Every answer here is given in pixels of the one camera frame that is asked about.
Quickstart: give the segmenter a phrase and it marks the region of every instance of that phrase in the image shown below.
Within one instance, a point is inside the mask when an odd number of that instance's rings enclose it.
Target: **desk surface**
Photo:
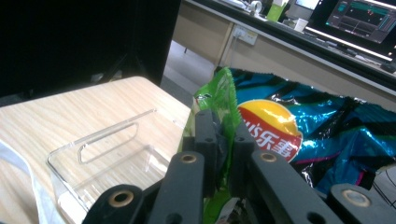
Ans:
[[[182,127],[190,114],[189,108],[154,84],[131,77],[2,107],[0,139],[22,154],[55,201],[46,164],[51,151],[152,108],[161,108]],[[176,130],[176,138],[181,138],[181,130]],[[30,178],[1,160],[0,169],[0,222],[37,223]]]

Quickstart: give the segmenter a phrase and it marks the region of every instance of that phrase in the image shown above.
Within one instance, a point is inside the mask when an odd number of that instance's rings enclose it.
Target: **power outlet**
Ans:
[[[233,29],[233,36],[237,37],[240,40],[247,42],[250,45],[254,45],[257,40],[257,33],[250,31],[249,29],[236,25]]]

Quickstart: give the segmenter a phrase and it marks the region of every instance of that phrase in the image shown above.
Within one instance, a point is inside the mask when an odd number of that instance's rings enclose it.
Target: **green object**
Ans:
[[[287,3],[283,4],[283,6],[278,6],[275,4],[272,4],[270,11],[267,14],[267,20],[268,21],[278,21],[280,15],[282,15],[283,9],[285,9],[285,6]]]
[[[194,94],[194,104],[191,115],[186,125],[184,135],[194,135],[195,123],[193,116],[200,110],[211,109],[215,112],[224,130],[229,149],[227,161],[222,167],[220,189],[216,191],[213,198],[205,199],[204,203],[204,223],[215,223],[226,220],[231,214],[236,199],[233,199],[227,188],[227,176],[231,163],[232,142],[236,127],[242,122],[241,115],[237,108],[235,85],[233,84],[233,74],[229,68],[222,68],[215,77],[206,85],[201,87]]]

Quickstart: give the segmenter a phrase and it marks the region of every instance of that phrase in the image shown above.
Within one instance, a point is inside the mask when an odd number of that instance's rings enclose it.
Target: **chip bag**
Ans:
[[[342,183],[369,189],[381,169],[395,164],[396,113],[379,105],[230,68],[219,68],[194,97],[193,110],[219,114],[230,144],[238,121],[244,121],[260,149],[282,155],[310,187],[325,194]],[[226,180],[230,163],[223,168]],[[204,222],[221,222],[227,214],[222,205],[230,200],[224,184],[206,202]]]

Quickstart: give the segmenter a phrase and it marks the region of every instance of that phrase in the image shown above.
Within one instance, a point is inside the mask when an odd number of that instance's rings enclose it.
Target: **desk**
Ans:
[[[235,25],[259,34],[254,46],[234,40]],[[287,34],[272,22],[219,1],[182,1],[174,40],[215,65],[274,73],[396,111],[396,75]]]
[[[146,79],[130,77],[2,107],[0,139],[30,163],[55,201],[46,164],[51,151],[152,108],[161,108],[182,127],[190,114],[189,108]],[[172,136],[181,139],[181,130],[174,130]],[[4,161],[0,161],[0,170],[0,221],[37,223],[30,178]]]

